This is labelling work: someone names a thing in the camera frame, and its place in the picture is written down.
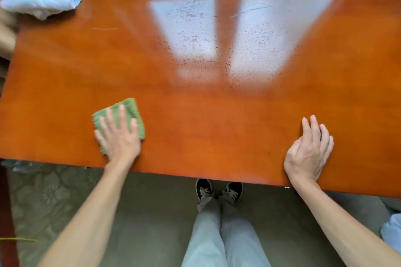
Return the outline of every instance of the gray pants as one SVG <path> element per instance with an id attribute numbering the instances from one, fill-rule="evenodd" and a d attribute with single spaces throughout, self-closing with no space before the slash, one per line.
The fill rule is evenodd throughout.
<path id="1" fill-rule="evenodd" d="M 209 197 L 198 205 L 182 267 L 271 267 L 248 220 L 240 216 L 226 195 L 218 201 Z"/>

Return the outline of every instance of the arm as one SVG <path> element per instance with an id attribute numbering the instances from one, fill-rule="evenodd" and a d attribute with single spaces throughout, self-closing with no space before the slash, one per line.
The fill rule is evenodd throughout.
<path id="1" fill-rule="evenodd" d="M 315 116 L 302 119 L 303 135 L 288 150 L 284 168 L 347 267 L 401 266 L 401 255 L 325 194 L 316 180 L 333 149 L 333 137 Z"/>
<path id="2" fill-rule="evenodd" d="M 140 152 L 136 120 L 116 128 L 110 109 L 108 123 L 100 119 L 106 138 L 99 131 L 95 136 L 105 148 L 110 162 L 92 193 L 70 223 L 48 249 L 37 267 L 97 267 L 106 250 L 121 189 L 133 161 Z M 124 107 L 120 107 L 120 123 L 126 123 Z"/>

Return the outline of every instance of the black sneaker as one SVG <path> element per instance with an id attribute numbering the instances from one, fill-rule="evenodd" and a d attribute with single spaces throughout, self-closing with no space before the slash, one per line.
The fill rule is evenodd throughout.
<path id="1" fill-rule="evenodd" d="M 197 192 L 197 196 L 199 201 L 206 197 L 212 196 L 212 183 L 207 179 L 197 179 L 195 184 L 195 189 Z"/>
<path id="2" fill-rule="evenodd" d="M 226 189 L 223 190 L 223 195 L 228 195 L 234 201 L 234 204 L 236 204 L 242 195 L 242 189 L 242 183 L 228 182 Z"/>

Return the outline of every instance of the hand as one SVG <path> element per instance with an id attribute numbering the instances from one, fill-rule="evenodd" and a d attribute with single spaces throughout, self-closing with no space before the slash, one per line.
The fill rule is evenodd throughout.
<path id="1" fill-rule="evenodd" d="M 122 166 L 129 169 L 133 161 L 141 151 L 141 141 L 138 136 L 138 123 L 135 118 L 131 119 L 131 131 L 127 127 L 126 112 L 123 105 L 119 107 L 120 128 L 117 128 L 110 108 L 106 110 L 106 119 L 100 118 L 105 138 L 99 130 L 95 131 L 95 137 L 105 149 L 110 163 L 108 168 Z"/>
<path id="2" fill-rule="evenodd" d="M 318 125 L 316 117 L 310 117 L 310 126 L 306 118 L 302 119 L 303 135 L 288 150 L 284 160 L 284 169 L 290 180 L 319 178 L 323 166 L 333 150 L 334 140 L 325 125 Z"/>

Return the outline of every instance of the forearm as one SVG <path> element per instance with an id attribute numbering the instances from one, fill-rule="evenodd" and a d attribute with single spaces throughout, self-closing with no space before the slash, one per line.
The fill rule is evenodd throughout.
<path id="1" fill-rule="evenodd" d="M 360 224 L 314 181 L 291 179 L 347 267 L 401 266 L 401 255 Z"/>
<path id="2" fill-rule="evenodd" d="M 108 244 L 126 171 L 103 174 L 38 267 L 97 267 Z"/>

